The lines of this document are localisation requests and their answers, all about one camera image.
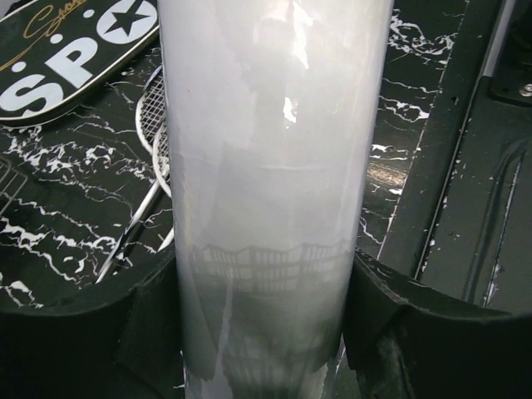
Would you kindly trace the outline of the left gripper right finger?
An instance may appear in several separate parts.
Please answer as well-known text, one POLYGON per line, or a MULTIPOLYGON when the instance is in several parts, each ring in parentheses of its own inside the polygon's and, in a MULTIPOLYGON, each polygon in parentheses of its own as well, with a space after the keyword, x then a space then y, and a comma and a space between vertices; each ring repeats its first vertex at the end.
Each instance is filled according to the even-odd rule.
POLYGON ((364 398, 529 398, 531 316, 481 308, 354 255, 343 319, 364 398))

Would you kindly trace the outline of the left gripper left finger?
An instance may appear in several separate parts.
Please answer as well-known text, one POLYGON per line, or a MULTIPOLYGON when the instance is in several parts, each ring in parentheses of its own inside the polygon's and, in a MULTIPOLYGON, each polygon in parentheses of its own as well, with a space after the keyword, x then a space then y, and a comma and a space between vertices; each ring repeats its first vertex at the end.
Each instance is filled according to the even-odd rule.
POLYGON ((3 398, 181 398, 175 251, 43 308, 1 309, 3 398))

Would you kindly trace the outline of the white shuttlecock tube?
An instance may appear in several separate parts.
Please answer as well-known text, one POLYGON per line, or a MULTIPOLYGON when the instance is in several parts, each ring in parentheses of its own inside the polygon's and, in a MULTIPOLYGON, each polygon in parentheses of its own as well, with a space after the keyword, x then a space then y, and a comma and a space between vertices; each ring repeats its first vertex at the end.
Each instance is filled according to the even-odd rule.
POLYGON ((393 4, 161 1, 188 398, 324 398, 393 4))

